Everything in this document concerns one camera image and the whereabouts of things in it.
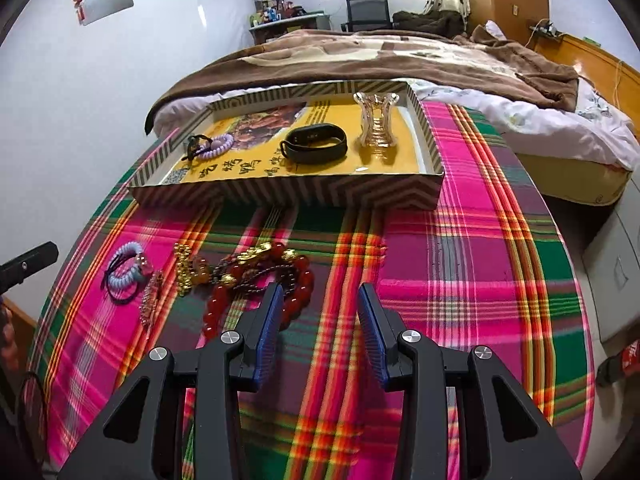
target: tiled floor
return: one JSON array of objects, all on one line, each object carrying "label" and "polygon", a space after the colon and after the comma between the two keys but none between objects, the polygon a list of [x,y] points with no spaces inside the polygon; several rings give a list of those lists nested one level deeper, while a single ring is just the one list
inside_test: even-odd
[{"label": "tiled floor", "polygon": [[[623,333],[604,345],[601,343],[591,286],[582,262],[582,254],[593,237],[594,229],[585,225],[585,209],[580,206],[561,200],[547,200],[547,205],[567,244],[580,283],[591,330],[594,366],[597,370],[601,362],[619,352],[632,335]],[[595,478],[624,439],[636,408],[634,404],[638,403],[637,400],[635,403],[633,400],[639,397],[638,381],[629,381],[629,384],[620,382],[610,388],[596,388],[591,439],[582,466],[584,480]]]}]

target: white bed sheet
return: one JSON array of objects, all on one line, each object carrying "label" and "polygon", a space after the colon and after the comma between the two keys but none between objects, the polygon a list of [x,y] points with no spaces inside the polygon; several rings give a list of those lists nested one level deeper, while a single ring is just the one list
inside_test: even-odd
[{"label": "white bed sheet", "polygon": [[[420,100],[457,104],[482,112],[515,153],[590,160],[629,171],[640,167],[640,144],[633,134],[631,120],[600,97],[584,79],[578,85],[575,113],[541,109],[478,90],[420,79],[397,80],[407,81]],[[156,114],[154,131],[163,137],[213,101],[273,88],[279,86],[175,100]]]}]

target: human hand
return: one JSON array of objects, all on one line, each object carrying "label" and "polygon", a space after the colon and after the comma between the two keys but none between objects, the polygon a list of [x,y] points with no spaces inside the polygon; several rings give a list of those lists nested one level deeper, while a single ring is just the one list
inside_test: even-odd
[{"label": "human hand", "polygon": [[2,305],[0,305],[0,309],[2,309],[0,316],[5,316],[6,319],[6,324],[2,328],[4,346],[0,349],[0,355],[6,367],[9,370],[16,371],[18,369],[18,347],[15,344],[14,325],[11,322],[13,314],[8,308]]}]

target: plaid tablecloth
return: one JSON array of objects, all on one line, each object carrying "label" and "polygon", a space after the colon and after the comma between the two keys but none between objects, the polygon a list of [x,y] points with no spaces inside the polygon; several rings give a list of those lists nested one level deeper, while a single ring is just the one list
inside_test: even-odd
[{"label": "plaid tablecloth", "polygon": [[[58,276],[40,319],[30,367],[48,402],[49,452],[61,465],[110,394],[156,345],[173,352],[203,344],[206,297],[177,296],[174,243],[209,261],[258,240],[282,240],[308,254],[316,288],[282,333],[271,379],[242,395],[242,436],[252,478],[388,479],[402,397],[384,394],[364,355],[356,291],[373,282],[382,303],[440,345],[487,344],[520,379],[584,459],[593,408],[586,313],[571,263],[542,197],[484,117],[424,103],[446,167],[433,212],[223,205],[142,209],[126,183],[141,158],[88,223]],[[115,306],[100,291],[104,268],[124,242],[145,247],[166,285],[149,340],[139,299]],[[234,301],[232,328],[245,301]],[[458,426],[449,396],[449,477],[458,477]],[[187,415],[193,413],[188,393]],[[193,478],[192,423],[184,427],[183,477]]]}]

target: office chair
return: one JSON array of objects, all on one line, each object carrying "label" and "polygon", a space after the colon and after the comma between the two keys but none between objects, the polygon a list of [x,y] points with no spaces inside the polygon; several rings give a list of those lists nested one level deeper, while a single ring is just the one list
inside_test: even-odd
[{"label": "office chair", "polygon": [[347,17],[341,25],[344,32],[393,28],[387,0],[347,0]]}]

